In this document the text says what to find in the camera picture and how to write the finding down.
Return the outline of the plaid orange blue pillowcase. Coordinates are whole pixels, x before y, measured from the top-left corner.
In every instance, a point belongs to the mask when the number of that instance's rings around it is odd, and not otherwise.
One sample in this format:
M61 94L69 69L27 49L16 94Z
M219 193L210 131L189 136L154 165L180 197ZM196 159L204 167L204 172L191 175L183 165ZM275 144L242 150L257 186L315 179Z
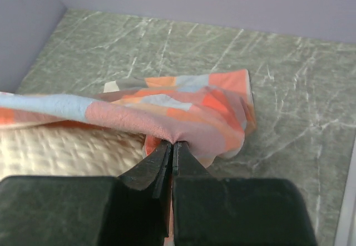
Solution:
M256 129L247 70L196 76L130 78L107 83L94 97L1 93L1 129L64 122L146 135L144 153L159 142L184 141L203 166L231 158Z

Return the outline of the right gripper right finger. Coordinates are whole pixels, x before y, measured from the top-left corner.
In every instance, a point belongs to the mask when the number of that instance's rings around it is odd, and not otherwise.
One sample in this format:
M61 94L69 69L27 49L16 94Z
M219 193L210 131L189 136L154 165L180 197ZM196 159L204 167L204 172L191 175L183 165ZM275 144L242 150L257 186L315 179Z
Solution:
M178 142L173 155L176 245L316 245L305 201L289 180L217 178Z

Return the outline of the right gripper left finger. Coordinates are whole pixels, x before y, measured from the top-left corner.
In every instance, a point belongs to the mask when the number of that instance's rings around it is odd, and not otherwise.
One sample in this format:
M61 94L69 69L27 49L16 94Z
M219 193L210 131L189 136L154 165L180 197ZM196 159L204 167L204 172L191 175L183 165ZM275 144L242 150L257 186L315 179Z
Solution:
M163 245L172 145L121 176L9 176L1 181L2 245Z

